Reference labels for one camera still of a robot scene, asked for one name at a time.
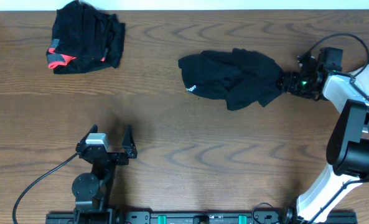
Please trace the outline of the black base rail green clamps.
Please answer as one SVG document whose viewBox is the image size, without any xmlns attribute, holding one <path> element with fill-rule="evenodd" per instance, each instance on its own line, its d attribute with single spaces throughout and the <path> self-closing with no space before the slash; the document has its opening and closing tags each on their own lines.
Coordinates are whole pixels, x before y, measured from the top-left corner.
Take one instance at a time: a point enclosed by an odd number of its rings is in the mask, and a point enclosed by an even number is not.
<svg viewBox="0 0 369 224">
<path fill-rule="evenodd" d="M 285 223 L 272 211 L 254 213 L 149 213 L 128 212 L 109 221 L 109 215 L 80 215 L 74 218 L 71 213 L 50 213 L 46 215 L 46 224 L 75 223 L 124 223 L 124 224 L 255 224 Z"/>
</svg>

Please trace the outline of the folded black garment orange trim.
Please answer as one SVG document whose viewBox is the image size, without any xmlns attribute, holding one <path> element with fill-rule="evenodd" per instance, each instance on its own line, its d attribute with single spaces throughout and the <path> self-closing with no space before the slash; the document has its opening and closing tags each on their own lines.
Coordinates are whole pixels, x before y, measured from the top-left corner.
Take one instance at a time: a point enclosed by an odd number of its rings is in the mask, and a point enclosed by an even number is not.
<svg viewBox="0 0 369 224">
<path fill-rule="evenodd" d="M 125 23 L 116 14 L 72 1 L 57 10 L 46 51 L 48 67 L 59 75 L 118 68 L 125 34 Z"/>
</svg>

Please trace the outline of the black shirt with white logo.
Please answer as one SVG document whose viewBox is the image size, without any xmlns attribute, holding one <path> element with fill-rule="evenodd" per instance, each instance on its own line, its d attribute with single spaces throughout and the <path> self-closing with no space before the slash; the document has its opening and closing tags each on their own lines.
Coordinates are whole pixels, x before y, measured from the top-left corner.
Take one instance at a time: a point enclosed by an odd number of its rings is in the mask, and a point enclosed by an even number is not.
<svg viewBox="0 0 369 224">
<path fill-rule="evenodd" d="M 272 58 L 257 51 L 204 50 L 180 58 L 178 67 L 188 92 L 211 100 L 225 100 L 230 111 L 254 102 L 265 107 L 281 94 L 278 81 L 284 70 Z"/>
</svg>

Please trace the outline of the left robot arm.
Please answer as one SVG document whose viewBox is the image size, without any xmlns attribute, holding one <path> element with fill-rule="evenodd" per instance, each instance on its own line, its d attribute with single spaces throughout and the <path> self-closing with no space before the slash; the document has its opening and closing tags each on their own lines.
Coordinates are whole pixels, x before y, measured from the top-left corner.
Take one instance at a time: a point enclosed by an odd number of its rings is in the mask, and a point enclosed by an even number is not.
<svg viewBox="0 0 369 224">
<path fill-rule="evenodd" d="M 72 184 L 74 224 L 124 223 L 123 214 L 117 208 L 111 208 L 109 201 L 116 166 L 128 165 L 130 159 L 137 158 L 132 127 L 126 128 L 123 152 L 109 152 L 109 146 L 107 135 L 99 133 L 97 125 L 93 125 L 76 146 L 79 158 L 90 163 L 92 168 L 91 172 L 80 174 Z"/>
</svg>

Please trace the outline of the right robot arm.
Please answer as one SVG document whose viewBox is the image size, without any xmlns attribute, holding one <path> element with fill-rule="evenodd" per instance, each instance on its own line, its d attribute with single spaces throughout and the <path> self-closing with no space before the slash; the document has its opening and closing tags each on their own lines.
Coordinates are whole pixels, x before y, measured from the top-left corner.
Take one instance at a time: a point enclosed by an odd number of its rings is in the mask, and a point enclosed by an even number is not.
<svg viewBox="0 0 369 224">
<path fill-rule="evenodd" d="M 342 53 L 325 48 L 318 59 L 300 59 L 300 73 L 283 78 L 283 90 L 301 97 L 318 96 L 340 113 L 327 144 L 327 165 L 312 186 L 277 215 L 275 223 L 356 223 L 355 212 L 334 207 L 351 190 L 369 182 L 369 60 L 342 72 Z"/>
</svg>

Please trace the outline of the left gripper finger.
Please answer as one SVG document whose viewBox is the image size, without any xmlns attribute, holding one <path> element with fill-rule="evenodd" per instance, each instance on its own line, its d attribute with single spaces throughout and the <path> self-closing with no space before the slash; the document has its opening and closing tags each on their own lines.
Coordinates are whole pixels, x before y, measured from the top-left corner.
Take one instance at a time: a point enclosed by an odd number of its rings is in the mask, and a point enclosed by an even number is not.
<svg viewBox="0 0 369 224">
<path fill-rule="evenodd" d="M 95 141 L 92 138 L 88 140 L 88 137 L 90 136 L 90 134 L 97 134 L 97 133 L 98 133 L 98 126 L 94 124 L 90 128 L 89 132 L 87 132 L 85 136 L 82 137 L 82 139 L 79 141 L 79 144 L 95 144 Z"/>
<path fill-rule="evenodd" d="M 126 128 L 122 142 L 122 148 L 129 159 L 137 158 L 138 151 L 133 138 L 133 129 L 130 124 Z"/>
</svg>

